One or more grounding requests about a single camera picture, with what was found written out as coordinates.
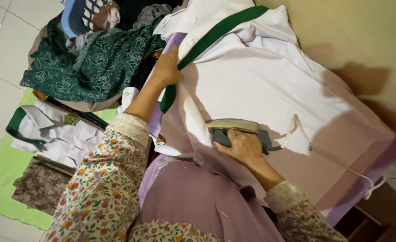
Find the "floral blouse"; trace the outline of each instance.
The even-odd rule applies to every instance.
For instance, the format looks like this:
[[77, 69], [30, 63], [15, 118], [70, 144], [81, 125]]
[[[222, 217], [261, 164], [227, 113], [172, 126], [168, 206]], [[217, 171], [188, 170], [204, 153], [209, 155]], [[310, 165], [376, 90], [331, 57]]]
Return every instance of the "floral blouse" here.
[[[216, 234], [203, 233], [188, 223], [155, 220], [130, 229], [140, 211], [137, 193], [146, 170], [148, 136], [141, 119], [117, 115], [100, 144], [78, 165], [45, 241], [219, 241]], [[286, 241], [347, 241], [289, 182], [273, 187], [264, 200], [276, 213], [278, 230]]]

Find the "beige wall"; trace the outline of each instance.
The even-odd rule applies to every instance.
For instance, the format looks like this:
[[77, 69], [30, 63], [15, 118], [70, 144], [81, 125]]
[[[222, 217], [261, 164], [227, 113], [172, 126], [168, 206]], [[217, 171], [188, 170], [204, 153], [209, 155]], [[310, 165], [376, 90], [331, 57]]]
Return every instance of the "beige wall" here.
[[303, 51], [396, 131], [396, 0], [258, 0], [287, 7]]

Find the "left hand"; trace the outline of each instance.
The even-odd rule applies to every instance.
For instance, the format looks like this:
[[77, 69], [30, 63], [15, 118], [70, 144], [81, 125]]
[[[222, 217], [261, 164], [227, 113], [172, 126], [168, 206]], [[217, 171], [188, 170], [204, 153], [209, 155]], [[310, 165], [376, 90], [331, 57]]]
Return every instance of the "left hand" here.
[[162, 54], [155, 64], [152, 79], [164, 87], [183, 80], [183, 74], [177, 69], [179, 47], [173, 45], [170, 52]]

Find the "badge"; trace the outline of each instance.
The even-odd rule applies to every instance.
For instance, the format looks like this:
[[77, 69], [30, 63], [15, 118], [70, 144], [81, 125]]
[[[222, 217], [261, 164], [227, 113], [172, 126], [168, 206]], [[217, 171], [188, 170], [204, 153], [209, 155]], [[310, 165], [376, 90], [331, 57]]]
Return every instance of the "badge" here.
[[75, 126], [79, 121], [80, 121], [80, 118], [77, 118], [72, 114], [67, 114], [64, 116], [65, 124]]
[[165, 144], [165, 138], [161, 134], [158, 134], [158, 138], [156, 138], [156, 144], [160, 146]]

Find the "floral sleeve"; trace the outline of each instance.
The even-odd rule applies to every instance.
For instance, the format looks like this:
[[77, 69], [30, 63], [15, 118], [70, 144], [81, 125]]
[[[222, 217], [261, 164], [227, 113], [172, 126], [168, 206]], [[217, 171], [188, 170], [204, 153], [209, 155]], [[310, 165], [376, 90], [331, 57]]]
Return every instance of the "floral sleeve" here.
[[141, 119], [117, 115], [100, 144], [78, 165], [45, 241], [125, 241], [140, 209], [137, 193], [146, 169], [148, 135]]
[[287, 181], [270, 189], [264, 201], [276, 213], [278, 230], [286, 242], [347, 242], [307, 201], [305, 194]]

